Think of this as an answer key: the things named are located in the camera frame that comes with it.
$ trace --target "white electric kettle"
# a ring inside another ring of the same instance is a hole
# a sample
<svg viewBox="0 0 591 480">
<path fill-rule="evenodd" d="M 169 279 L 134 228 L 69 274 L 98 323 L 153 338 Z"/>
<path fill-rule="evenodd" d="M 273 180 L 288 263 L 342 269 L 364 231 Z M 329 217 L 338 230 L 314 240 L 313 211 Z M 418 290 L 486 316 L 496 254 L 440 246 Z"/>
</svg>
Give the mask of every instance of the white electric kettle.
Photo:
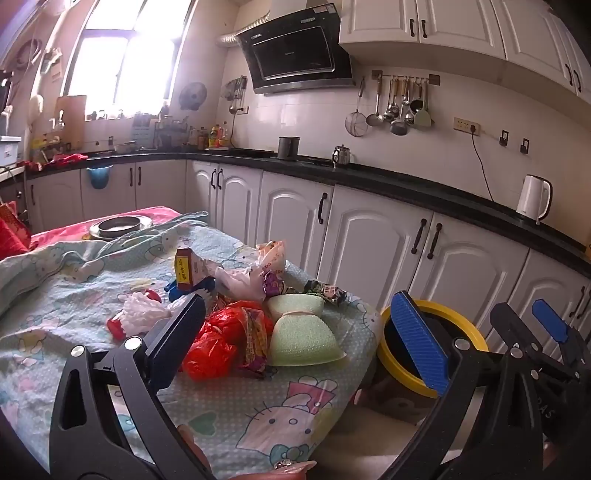
<svg viewBox="0 0 591 480">
<path fill-rule="evenodd" d="M 552 205 L 552 184 L 541 177 L 526 175 L 517 205 L 517 213 L 536 221 L 545 219 Z"/>
</svg>

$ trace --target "yellow trash can rim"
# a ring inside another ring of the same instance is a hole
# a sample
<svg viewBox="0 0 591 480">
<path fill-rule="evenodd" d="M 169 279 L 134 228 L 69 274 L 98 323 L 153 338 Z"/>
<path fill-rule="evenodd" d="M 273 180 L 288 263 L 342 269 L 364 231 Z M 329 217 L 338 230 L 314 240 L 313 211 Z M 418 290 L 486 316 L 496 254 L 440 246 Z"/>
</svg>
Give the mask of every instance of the yellow trash can rim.
<svg viewBox="0 0 591 480">
<path fill-rule="evenodd" d="M 483 352 L 488 351 L 488 345 L 482 334 L 478 329 L 464 316 L 458 312 L 447 308 L 444 305 L 435 303 L 434 301 L 427 300 L 415 300 L 419 309 L 424 313 L 431 313 L 437 315 L 457 326 L 462 332 L 466 334 L 472 345 L 477 350 Z M 390 319 L 390 307 L 386 307 L 382 312 L 382 321 L 384 326 Z M 382 335 L 382 339 L 378 345 L 378 358 L 385 369 L 398 380 L 402 385 L 407 387 L 409 390 L 422 395 L 423 397 L 437 398 L 437 392 L 432 388 L 425 385 L 425 382 L 421 378 L 416 377 L 411 372 L 406 370 L 395 358 L 392 352 L 390 352 L 386 339 Z"/>
</svg>

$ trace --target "power outlet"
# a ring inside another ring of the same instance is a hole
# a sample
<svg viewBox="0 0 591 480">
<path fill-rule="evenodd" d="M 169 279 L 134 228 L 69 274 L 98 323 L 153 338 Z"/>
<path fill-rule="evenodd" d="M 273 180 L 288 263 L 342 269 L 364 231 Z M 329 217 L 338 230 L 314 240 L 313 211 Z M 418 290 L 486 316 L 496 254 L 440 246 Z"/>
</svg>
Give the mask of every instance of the power outlet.
<svg viewBox="0 0 591 480">
<path fill-rule="evenodd" d="M 477 124 L 476 122 L 470 122 L 469 120 L 464 120 L 463 118 L 453 119 L 453 129 L 459 130 L 460 132 L 466 132 L 467 134 L 471 134 L 472 132 L 470 130 L 470 127 L 472 127 L 472 125 L 474 125 L 474 128 L 476 128 L 476 130 L 474 131 L 474 135 L 479 136 L 480 124 Z"/>
</svg>

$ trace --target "blue gripper pad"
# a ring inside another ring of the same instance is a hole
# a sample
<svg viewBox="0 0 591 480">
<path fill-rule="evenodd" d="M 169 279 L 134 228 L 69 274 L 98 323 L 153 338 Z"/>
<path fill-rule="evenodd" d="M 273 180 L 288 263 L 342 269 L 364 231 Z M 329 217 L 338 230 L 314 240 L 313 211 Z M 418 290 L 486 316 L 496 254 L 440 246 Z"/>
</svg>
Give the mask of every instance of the blue gripper pad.
<svg viewBox="0 0 591 480">
<path fill-rule="evenodd" d="M 531 313 L 556 342 L 565 343 L 568 340 L 568 325 L 545 300 L 536 300 L 531 306 Z"/>
<path fill-rule="evenodd" d="M 449 384 L 447 357 L 407 292 L 392 297 L 390 318 L 425 385 L 441 397 Z"/>
</svg>

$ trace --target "wooden cutting board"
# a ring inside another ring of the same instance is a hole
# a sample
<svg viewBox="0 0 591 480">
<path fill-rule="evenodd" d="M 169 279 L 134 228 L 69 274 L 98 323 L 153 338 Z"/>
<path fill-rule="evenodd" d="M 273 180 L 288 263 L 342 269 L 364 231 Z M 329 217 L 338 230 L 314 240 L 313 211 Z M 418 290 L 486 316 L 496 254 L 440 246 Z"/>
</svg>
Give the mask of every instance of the wooden cutting board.
<svg viewBox="0 0 591 480">
<path fill-rule="evenodd" d="M 56 101 L 54 116 L 57 120 L 60 117 L 60 110 L 64 110 L 62 120 L 65 124 L 61 132 L 64 143 L 72 145 L 72 151 L 80 151 L 84 141 L 84 121 L 86 109 L 86 95 L 71 95 L 59 97 Z"/>
</svg>

